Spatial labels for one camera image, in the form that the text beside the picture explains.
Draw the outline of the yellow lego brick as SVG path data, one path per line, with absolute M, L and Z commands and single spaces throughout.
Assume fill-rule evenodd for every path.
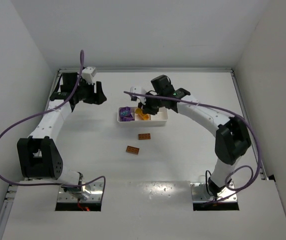
M 141 108 L 136 108 L 135 113 L 136 113 L 137 115 L 142 116 L 142 115 L 143 115 L 143 110 L 142 110 Z

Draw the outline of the orange curved lego brick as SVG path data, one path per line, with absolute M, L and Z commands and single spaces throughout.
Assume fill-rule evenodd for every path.
M 149 114 L 139 114 L 138 116 L 142 121 L 149 121 L 151 119 Z

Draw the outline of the purple lego brick top pile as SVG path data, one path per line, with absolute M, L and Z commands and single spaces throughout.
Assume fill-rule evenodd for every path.
M 126 107 L 121 107 L 119 109 L 119 116 L 120 118 L 126 118 L 131 115 L 131 108 L 126 106 Z

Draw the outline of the purple lego brick front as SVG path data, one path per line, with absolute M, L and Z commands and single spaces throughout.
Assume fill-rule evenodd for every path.
M 129 115 L 122 115 L 122 116 L 120 116 L 120 121 L 121 122 L 131 122 L 131 121 L 134 121 L 135 120 L 135 118 L 132 116 L 132 114 L 129 114 Z

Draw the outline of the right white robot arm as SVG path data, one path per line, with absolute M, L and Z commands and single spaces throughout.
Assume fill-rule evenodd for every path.
M 237 162 L 252 144 L 246 125 L 235 116 L 200 106 L 189 91 L 175 89 L 166 75 L 154 78 L 151 84 L 153 91 L 141 87 L 130 89 L 135 94 L 131 99 L 139 101 L 138 107 L 143 113 L 156 115 L 160 108 L 173 110 L 195 121 L 214 136 L 217 161 L 207 185 L 208 191 L 216 197 L 231 181 Z

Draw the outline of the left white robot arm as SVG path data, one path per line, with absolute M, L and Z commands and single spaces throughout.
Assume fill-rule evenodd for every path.
M 21 173 L 27 179 L 45 179 L 62 185 L 66 192 L 83 194 L 83 175 L 64 166 L 56 146 L 59 132 L 67 117 L 80 102 L 101 105 L 107 98 L 102 83 L 94 82 L 95 67 L 82 73 L 62 73 L 49 97 L 48 110 L 35 130 L 17 142 Z

